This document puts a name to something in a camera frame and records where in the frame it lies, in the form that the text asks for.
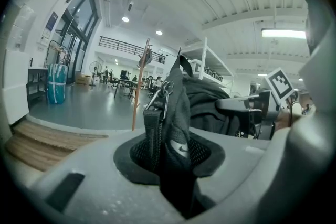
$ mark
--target blue barrel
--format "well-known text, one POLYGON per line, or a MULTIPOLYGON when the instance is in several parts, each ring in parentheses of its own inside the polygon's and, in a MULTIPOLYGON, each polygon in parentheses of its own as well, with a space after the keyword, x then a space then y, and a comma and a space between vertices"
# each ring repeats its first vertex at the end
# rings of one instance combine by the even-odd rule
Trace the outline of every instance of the blue barrel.
POLYGON ((48 67, 48 100, 51 104, 64 102, 67 73, 65 65, 52 64, 48 67))

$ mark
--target wooden stick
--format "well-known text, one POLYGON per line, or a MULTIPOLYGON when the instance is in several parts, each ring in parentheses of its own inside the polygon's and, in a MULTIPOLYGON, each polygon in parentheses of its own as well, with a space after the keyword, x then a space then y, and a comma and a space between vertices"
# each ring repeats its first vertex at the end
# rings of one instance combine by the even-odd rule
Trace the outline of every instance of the wooden stick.
POLYGON ((142 71, 143 71, 144 65, 145 65, 145 58, 146 58, 146 53, 147 53, 148 46, 149 46, 149 38, 147 39, 145 51, 143 52, 143 57, 142 57, 141 65, 140 65, 139 81, 138 81, 138 86, 137 86, 137 89, 136 89, 137 91, 135 93, 135 101, 134 101, 132 131, 135 130, 135 120, 137 119, 137 117, 136 117, 136 109, 138 108, 138 98, 139 98, 140 86, 142 84, 142 81, 141 81, 141 79, 142 79, 142 71))

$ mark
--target wooden steps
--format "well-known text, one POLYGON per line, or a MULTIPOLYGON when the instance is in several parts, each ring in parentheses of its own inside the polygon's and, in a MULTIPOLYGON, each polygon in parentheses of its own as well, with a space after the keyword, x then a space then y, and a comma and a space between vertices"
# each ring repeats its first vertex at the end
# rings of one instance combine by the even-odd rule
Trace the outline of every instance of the wooden steps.
POLYGON ((71 152, 107 135, 75 134, 22 121, 5 147, 15 158, 30 167, 46 171, 71 152))

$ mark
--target ceiling light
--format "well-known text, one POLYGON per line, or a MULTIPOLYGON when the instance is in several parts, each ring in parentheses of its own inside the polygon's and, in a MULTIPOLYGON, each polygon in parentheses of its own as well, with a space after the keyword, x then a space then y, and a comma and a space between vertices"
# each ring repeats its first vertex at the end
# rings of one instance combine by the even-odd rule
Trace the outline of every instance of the ceiling light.
POLYGON ((284 29, 263 29, 262 37, 292 37, 306 39, 305 31, 284 30, 284 29))

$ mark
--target nike logo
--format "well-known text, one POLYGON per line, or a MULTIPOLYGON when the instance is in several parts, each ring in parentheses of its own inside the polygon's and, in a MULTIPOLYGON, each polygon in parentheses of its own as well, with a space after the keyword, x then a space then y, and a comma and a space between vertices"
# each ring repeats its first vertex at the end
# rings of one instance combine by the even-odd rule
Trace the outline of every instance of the nike logo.
POLYGON ((185 158, 187 158, 189 156, 189 151, 188 151, 188 145, 187 144, 180 144, 178 142, 175 142, 174 140, 170 140, 170 145, 181 156, 183 156, 185 158))

